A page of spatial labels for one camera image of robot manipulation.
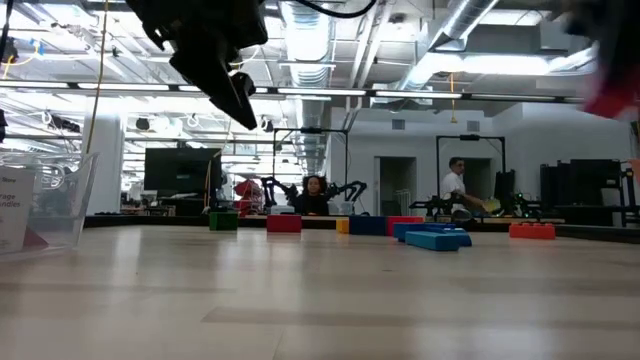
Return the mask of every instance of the woman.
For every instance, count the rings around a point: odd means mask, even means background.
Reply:
[[[324,177],[312,175],[302,180],[304,191],[296,199],[296,213],[302,215],[328,216],[329,205],[324,196],[327,190],[327,180]]]

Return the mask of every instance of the blue rectangular block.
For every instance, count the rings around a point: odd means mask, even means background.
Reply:
[[[428,226],[428,224],[420,223],[395,223],[393,224],[393,237],[404,242],[405,234],[408,231],[427,231]]]
[[[349,234],[386,236],[387,218],[384,216],[350,216]]]
[[[428,232],[436,233],[436,234],[449,234],[455,236],[458,240],[458,244],[462,247],[471,247],[473,244],[471,243],[471,236],[467,234],[464,229],[456,229],[454,228],[441,228],[441,227],[432,227],[431,224],[427,224]]]
[[[405,235],[408,245],[433,251],[458,251],[460,244],[455,235],[432,232],[408,232]]]
[[[462,247],[471,247],[473,243],[471,242],[471,236],[467,234],[464,229],[446,229],[445,234],[455,235],[458,239],[458,244]]]

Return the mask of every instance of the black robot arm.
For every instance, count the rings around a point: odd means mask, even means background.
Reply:
[[[365,190],[367,190],[367,184],[362,181],[350,182],[344,186],[331,183],[325,192],[325,197],[329,201],[340,194],[346,193],[345,201],[356,202]]]
[[[264,0],[126,2],[156,46],[164,50],[165,42],[172,45],[175,53],[169,62],[187,82],[247,129],[257,127],[249,103],[256,91],[253,81],[242,72],[231,77],[229,72],[240,50],[264,44],[269,38]]]
[[[260,182],[262,183],[262,189],[264,190],[265,207],[269,208],[274,205],[278,205],[274,197],[274,189],[276,186],[282,189],[284,195],[287,197],[287,202],[289,203],[289,205],[294,204],[295,200],[298,198],[298,188],[295,185],[287,187],[280,181],[276,180],[276,178],[274,178],[273,176],[261,178]]]

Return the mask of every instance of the dark hair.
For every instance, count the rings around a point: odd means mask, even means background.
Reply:
[[[453,165],[457,164],[458,161],[464,161],[464,159],[458,156],[452,157],[451,160],[449,160],[449,167],[452,167]]]
[[[307,186],[309,185],[309,180],[316,178],[320,182],[320,193],[327,192],[327,178],[319,175],[309,175],[305,176],[302,179],[302,193],[307,194],[309,191],[307,190]]]

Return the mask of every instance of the doorway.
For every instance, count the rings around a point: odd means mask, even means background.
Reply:
[[[376,157],[376,215],[410,216],[417,184],[416,158]]]
[[[467,194],[478,199],[489,199],[494,195],[491,159],[464,159],[464,186]]]

